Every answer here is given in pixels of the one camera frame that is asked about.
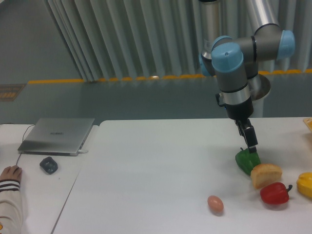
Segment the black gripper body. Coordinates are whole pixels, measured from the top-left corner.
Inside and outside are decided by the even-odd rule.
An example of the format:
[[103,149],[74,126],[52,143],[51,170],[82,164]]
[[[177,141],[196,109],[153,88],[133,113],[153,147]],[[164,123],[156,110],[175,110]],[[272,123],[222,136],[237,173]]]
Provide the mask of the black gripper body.
[[248,119],[254,112],[251,98],[236,105],[225,104],[225,109],[230,119]]

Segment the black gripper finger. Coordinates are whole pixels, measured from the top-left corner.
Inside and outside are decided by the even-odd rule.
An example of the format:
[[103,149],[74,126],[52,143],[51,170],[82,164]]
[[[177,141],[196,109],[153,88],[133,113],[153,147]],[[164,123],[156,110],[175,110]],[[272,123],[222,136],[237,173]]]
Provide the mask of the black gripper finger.
[[250,153],[256,153],[256,146],[258,144],[254,127],[247,127],[243,130],[245,142]]
[[242,137],[245,137],[245,125],[246,125],[246,120],[245,119],[236,119],[235,124],[238,127],[239,134]]

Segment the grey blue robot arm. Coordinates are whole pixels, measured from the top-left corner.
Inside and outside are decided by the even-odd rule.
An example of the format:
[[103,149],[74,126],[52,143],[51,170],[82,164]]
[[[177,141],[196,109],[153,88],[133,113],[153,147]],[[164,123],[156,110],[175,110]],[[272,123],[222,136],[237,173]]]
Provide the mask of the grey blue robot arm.
[[239,134],[244,137],[250,153],[258,144],[249,117],[254,112],[252,98],[261,91],[258,63],[281,60],[295,52],[295,38],[290,30],[282,30],[268,0],[245,2],[253,35],[233,39],[221,35],[219,29],[219,0],[199,2],[203,39],[199,54],[202,73],[216,76],[220,92],[216,99],[227,116],[235,121]]

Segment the white striped sleeve forearm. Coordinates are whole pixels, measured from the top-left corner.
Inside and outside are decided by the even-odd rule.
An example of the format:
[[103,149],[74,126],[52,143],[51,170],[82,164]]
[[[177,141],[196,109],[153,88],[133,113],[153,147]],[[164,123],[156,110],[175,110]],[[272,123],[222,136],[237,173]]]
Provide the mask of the white striped sleeve forearm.
[[0,181],[0,233],[20,234],[23,224],[20,182],[12,179]]

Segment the person's hand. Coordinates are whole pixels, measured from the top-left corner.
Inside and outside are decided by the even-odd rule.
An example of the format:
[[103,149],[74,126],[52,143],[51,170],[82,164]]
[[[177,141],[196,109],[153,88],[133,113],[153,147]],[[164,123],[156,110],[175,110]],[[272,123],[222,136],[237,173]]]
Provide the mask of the person's hand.
[[12,180],[20,183],[21,178],[22,178],[22,168],[17,165],[6,167],[0,175],[1,181]]

